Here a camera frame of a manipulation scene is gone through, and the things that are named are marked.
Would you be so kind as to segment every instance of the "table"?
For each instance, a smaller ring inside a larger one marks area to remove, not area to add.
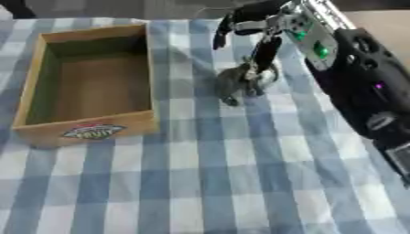
[[[2,233],[409,233],[409,192],[286,37],[279,81],[232,108],[212,81],[258,36],[212,51],[218,21],[152,21],[158,133],[40,150],[10,132],[38,33],[134,22],[0,22]]]

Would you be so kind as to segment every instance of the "green light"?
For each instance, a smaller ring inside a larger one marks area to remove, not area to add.
[[[303,40],[303,38],[305,38],[306,36],[306,32],[293,33],[293,35],[297,40]]]
[[[329,50],[325,48],[319,41],[315,43],[313,50],[315,51],[315,54],[321,59],[325,59],[329,54]]]

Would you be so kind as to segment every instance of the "open wooden crate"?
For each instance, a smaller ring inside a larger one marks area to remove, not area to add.
[[[156,130],[146,25],[42,34],[13,129],[36,146]]]

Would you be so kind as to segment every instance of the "metal robot arm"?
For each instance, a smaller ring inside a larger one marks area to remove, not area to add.
[[[267,69],[285,33],[305,55],[321,89],[351,127],[372,140],[410,186],[410,73],[363,28],[356,28],[330,0],[266,1],[228,14],[213,48],[225,36],[263,32],[242,80],[252,84]]]

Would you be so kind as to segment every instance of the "printed logo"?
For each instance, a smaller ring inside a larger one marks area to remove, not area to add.
[[[76,126],[62,136],[86,140],[102,140],[125,129],[123,126],[99,123],[87,123]]]

